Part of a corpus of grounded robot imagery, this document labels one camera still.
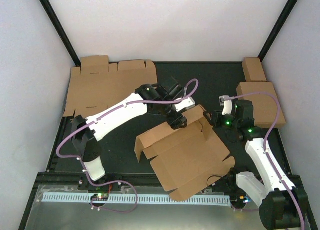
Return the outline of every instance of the black post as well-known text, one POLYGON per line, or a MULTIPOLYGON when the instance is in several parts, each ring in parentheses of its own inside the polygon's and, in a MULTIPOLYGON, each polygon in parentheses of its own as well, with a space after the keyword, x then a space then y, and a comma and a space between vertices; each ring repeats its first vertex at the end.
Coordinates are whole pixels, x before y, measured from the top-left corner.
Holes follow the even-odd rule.
POLYGON ((55 14, 54 9, 52 8, 49 0, 40 0, 44 10, 46 11, 47 15, 49 16, 52 24, 54 25, 56 31, 58 32, 58 35, 60 36, 61 40, 63 41, 67 51, 69 52, 72 60, 74 61, 75 65, 80 67, 81 62, 80 59, 75 52, 75 49, 73 48, 64 28, 62 27, 57 15, 55 14))
POLYGON ((269 49, 271 48, 272 44, 274 43, 277 35, 279 34, 281 28, 283 27, 283 25, 285 24, 287 18, 289 17, 291 11, 293 10, 295 4, 297 3, 298 0, 288 0, 286 5, 283 8, 283 11, 281 12, 279 19, 276 21, 268 39, 266 40, 260 54, 259 54, 259 58, 261 60, 261 62, 263 61, 263 59, 265 58, 265 56, 267 55, 269 49))

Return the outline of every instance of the cardboard box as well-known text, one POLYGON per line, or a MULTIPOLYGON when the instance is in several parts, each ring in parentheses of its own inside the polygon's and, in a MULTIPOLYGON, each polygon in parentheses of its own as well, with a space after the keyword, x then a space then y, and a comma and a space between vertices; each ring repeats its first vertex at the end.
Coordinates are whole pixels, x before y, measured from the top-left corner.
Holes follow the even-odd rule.
POLYGON ((109 64, 108 56, 81 58, 81 67, 71 68, 63 116, 98 114, 123 101, 142 84, 157 83, 155 64, 147 60, 109 64))
MULTIPOLYGON (((274 85, 271 82, 245 82, 240 83, 236 89, 238 95, 249 94, 253 92, 267 92, 277 97, 274 85)), ((253 117, 255 124, 261 128, 269 128, 274 122, 277 114, 277 105, 275 101, 267 95, 257 94, 244 97, 242 99, 250 100, 253 103, 253 117)), ((286 124, 286 119, 282 110, 280 110, 279 119, 275 125, 280 128, 286 124)))
POLYGON ((151 165, 170 197, 183 201, 224 176, 235 165, 229 149, 213 131, 198 105, 183 115, 188 126, 173 130, 167 123, 137 136, 134 151, 138 160, 141 153, 151 165))
POLYGON ((242 62, 243 72, 246 82, 267 81, 264 69, 259 58, 247 57, 242 62))

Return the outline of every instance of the flattened cardboard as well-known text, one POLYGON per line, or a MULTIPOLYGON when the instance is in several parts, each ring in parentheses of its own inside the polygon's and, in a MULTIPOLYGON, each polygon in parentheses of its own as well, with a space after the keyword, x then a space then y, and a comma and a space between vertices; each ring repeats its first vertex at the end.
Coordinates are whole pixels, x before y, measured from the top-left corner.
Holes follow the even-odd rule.
POLYGON ((146 83, 157 83, 155 64, 147 60, 109 64, 108 56, 81 58, 81 67, 71 68, 63 116, 98 114, 127 98, 146 83))
MULTIPOLYGON (((277 97, 274 85, 271 82, 244 82, 240 83, 236 89, 238 95, 253 92, 267 92, 277 97)), ((253 117, 255 124, 261 128, 270 128, 277 114, 277 105, 275 101, 267 95, 258 94, 246 96, 242 99, 250 100, 253 103, 253 117)), ((286 119, 282 110, 280 110, 279 119, 275 125, 280 128, 286 124, 286 119)))
MULTIPOLYGON (((137 136, 135 153, 153 158, 151 166, 170 197, 183 201, 207 187, 211 175, 224 176, 235 165, 234 157, 213 131, 198 105, 183 115, 186 128, 173 130, 167 123, 137 136)), ((208 184, 219 177, 211 177, 208 184)))
POLYGON ((267 81, 265 71, 261 61, 256 57, 244 58, 242 62, 243 72, 246 82, 265 82, 267 81))

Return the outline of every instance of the black metal frame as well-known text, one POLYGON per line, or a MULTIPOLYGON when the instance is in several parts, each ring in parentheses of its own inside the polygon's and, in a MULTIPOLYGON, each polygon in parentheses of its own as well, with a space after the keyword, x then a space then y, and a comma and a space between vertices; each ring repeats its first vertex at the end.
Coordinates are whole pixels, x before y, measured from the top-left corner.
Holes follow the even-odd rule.
MULTIPOLYGON (((54 25, 58 35, 60 36, 61 40, 63 41, 68 53, 70 54, 71 58, 73 59, 74 63, 76 66, 81 66, 80 59, 74 50, 66 32, 64 31, 63 26, 61 25, 53 7, 50 4, 49 0, 39 0, 41 4, 43 5, 43 8, 45 9, 46 13, 48 14, 48 17, 50 18, 52 24, 54 25)), ((279 19, 277 20, 275 26, 273 27, 268 39, 266 40, 260 54, 259 58, 261 61, 265 58, 267 52, 271 48, 274 40, 276 39, 278 33, 280 32, 281 28, 283 27, 286 19, 290 15, 291 11, 293 10, 295 4, 297 3, 298 0, 288 0, 286 3, 279 19)), ((37 175, 37 178, 35 180, 35 183, 33 185, 29 200, 27 202, 21 223, 20 223, 20 230, 25 229, 28 218, 32 209, 33 202, 36 197, 36 193, 38 191, 39 185, 50 185, 50 184, 55 184, 55 185, 77 185, 80 189, 87 189, 89 191, 95 191, 96 189, 89 185, 86 182, 86 176, 84 173, 56 173, 56 165, 58 163, 58 157, 56 155, 56 148, 58 144, 62 141, 63 135, 67 126, 69 117, 63 117, 58 129, 58 133, 53 145, 52 153, 46 168, 46 172, 39 172, 37 175)), ((276 133, 278 137, 280 137, 279 131, 276 130, 276 133)), ((283 145, 281 144, 281 150, 282 154, 284 156, 284 163, 287 166, 287 169, 291 172, 290 170, 290 165, 286 156, 286 152, 284 150, 283 145)), ((107 178, 109 180, 111 179, 122 179, 131 182, 134 185, 139 185, 143 184, 144 186, 160 186, 160 182, 158 178, 156 177, 155 174, 112 174, 109 173, 107 175, 107 178)), ((318 230, 314 215, 312 213, 310 204, 307 210, 307 218, 309 220, 310 226, 313 230, 318 230)))

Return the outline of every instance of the small cardboard box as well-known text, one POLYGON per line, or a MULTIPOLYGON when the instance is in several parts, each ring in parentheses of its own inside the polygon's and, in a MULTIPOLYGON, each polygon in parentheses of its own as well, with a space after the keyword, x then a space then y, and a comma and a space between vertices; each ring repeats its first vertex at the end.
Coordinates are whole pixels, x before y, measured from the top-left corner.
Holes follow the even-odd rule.
POLYGON ((224 176, 235 159, 203 116, 198 105, 185 113, 188 126, 173 130, 162 123, 137 136, 134 151, 151 160, 151 166, 170 197, 183 201, 224 176))
POLYGON ((63 116, 98 114, 123 101, 143 84, 157 83, 155 64, 147 60, 109 64, 108 56, 81 58, 81 67, 71 68, 63 116))
POLYGON ((267 81, 264 69, 259 58, 247 57, 242 62, 243 72, 246 82, 267 81))
MULTIPOLYGON (((274 85, 271 82, 244 82, 240 83, 236 89, 238 95, 249 94, 253 92, 267 92, 277 97, 274 85)), ((277 114, 277 104, 275 101, 263 94, 250 95, 242 99, 250 100, 253 103, 253 117, 255 125, 261 128, 269 128, 275 120, 277 114)), ((282 110, 280 110, 279 119, 275 125, 280 128, 286 124, 286 119, 282 110)))

